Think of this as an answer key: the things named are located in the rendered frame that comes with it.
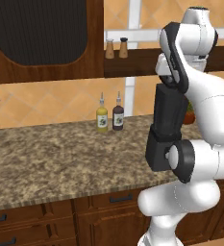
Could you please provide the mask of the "tall wooden drawer front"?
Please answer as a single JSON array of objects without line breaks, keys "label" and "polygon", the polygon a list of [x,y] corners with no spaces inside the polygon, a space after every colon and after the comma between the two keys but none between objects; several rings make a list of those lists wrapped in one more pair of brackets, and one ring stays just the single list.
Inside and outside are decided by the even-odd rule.
[{"label": "tall wooden drawer front", "polygon": [[73,222],[60,219],[0,232],[0,242],[16,237],[12,246],[77,246]]}]

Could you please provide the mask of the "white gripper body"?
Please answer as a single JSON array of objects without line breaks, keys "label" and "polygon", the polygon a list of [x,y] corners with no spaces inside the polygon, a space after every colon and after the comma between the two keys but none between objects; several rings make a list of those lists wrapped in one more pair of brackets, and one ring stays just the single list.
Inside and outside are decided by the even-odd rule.
[{"label": "white gripper body", "polygon": [[155,68],[159,76],[170,76],[171,71],[166,60],[158,61]]}]

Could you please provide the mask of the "dark wooden wall shelf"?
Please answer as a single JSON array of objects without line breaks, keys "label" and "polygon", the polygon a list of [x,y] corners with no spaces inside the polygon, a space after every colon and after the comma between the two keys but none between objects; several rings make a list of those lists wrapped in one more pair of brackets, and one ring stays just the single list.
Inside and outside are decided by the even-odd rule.
[{"label": "dark wooden wall shelf", "polygon": [[[117,78],[155,75],[155,66],[161,52],[160,48],[135,49],[128,52],[126,59],[121,59],[119,52],[115,51],[112,60],[104,59],[104,76]],[[212,50],[206,71],[224,71],[224,46],[216,46]]]}]

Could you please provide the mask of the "white window frame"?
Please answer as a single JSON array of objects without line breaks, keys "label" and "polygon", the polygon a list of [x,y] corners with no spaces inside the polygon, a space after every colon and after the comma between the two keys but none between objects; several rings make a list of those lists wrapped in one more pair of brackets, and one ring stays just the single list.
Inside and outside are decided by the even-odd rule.
[{"label": "white window frame", "polygon": [[[219,32],[217,45],[224,45],[224,0],[104,0],[104,41],[112,38],[114,49],[120,38],[128,39],[128,49],[159,48],[161,28],[180,22],[188,7],[210,10],[212,26]],[[152,114],[157,76],[126,77],[123,92],[125,116]]]}]

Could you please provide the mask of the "yellow oil bottle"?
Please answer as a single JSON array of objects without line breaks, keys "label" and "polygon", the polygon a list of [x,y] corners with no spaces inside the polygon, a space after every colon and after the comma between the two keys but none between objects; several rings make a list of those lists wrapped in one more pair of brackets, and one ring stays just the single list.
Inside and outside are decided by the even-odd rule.
[{"label": "yellow oil bottle", "polygon": [[104,93],[101,93],[100,106],[96,111],[96,127],[100,133],[108,130],[108,110],[105,108],[104,103]]}]

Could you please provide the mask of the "black blender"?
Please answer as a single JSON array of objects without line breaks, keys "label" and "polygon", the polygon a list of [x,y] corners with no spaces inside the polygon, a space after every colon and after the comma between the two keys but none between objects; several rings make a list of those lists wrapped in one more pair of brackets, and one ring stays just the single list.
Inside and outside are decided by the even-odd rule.
[{"label": "black blender", "polygon": [[177,88],[157,84],[153,123],[145,152],[147,163],[154,172],[170,169],[165,154],[175,141],[182,139],[187,105],[188,99]]}]

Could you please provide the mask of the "potted plant terracotta pot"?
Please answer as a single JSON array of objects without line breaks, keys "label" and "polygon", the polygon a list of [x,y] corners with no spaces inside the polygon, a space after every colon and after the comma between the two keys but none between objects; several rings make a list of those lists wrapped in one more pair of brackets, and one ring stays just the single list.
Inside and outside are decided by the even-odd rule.
[{"label": "potted plant terracotta pot", "polygon": [[194,109],[191,103],[188,103],[187,112],[186,112],[185,119],[184,119],[184,124],[189,125],[189,124],[192,124],[194,121],[195,121]]}]

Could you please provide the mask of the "wooden cupboard door glass panel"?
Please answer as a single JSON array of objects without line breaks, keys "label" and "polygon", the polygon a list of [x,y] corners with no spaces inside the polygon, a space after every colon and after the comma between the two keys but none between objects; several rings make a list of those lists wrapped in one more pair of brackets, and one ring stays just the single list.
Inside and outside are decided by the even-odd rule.
[{"label": "wooden cupboard door glass panel", "polygon": [[104,0],[0,0],[0,85],[104,75]]}]

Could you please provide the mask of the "wooden shaker with black cap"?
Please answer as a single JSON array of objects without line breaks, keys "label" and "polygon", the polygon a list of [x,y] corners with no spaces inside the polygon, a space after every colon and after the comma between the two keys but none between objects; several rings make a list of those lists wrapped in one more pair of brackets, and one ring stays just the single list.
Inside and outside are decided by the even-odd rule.
[{"label": "wooden shaker with black cap", "polygon": [[126,37],[122,37],[120,41],[121,43],[120,43],[119,57],[121,59],[126,59],[128,57],[128,48],[127,48],[128,39]]}]

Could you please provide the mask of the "dark vinegar bottle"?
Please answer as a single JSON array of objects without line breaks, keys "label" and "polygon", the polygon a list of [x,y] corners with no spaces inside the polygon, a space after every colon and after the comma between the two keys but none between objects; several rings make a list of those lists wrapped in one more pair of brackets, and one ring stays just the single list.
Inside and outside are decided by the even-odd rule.
[{"label": "dark vinegar bottle", "polygon": [[123,129],[124,109],[121,106],[121,96],[117,93],[116,106],[112,110],[112,128],[115,131]]}]

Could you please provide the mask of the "narrow wooden drawer front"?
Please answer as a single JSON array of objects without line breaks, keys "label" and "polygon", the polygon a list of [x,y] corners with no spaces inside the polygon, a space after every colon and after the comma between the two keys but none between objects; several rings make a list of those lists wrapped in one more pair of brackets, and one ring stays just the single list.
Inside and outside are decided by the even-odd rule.
[{"label": "narrow wooden drawer front", "polygon": [[72,207],[71,202],[66,200],[16,209],[3,209],[0,210],[0,217],[4,213],[7,214],[7,220],[0,222],[0,226],[71,216]]}]

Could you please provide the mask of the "wooden shaker with silver cap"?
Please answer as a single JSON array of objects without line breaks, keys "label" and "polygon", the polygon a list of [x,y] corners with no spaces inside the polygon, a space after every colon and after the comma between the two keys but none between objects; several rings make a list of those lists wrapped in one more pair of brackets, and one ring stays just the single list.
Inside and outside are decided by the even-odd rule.
[{"label": "wooden shaker with silver cap", "polygon": [[113,39],[108,38],[107,39],[107,46],[106,46],[106,54],[105,57],[107,59],[113,59],[114,58],[114,51],[113,51]]}]

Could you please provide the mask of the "wide wooden drawer front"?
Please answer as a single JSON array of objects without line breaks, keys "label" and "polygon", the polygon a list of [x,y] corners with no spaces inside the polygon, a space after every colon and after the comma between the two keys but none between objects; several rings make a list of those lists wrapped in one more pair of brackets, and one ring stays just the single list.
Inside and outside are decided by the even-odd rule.
[{"label": "wide wooden drawer front", "polygon": [[[141,189],[132,189],[117,191],[112,193],[87,196],[82,198],[76,198],[74,200],[75,210],[77,213],[90,212],[99,209],[114,208],[115,206],[131,205],[137,202],[137,196],[141,192]],[[129,193],[133,194],[133,200],[124,201],[120,203],[110,203],[110,196],[113,198],[127,196]]]}]

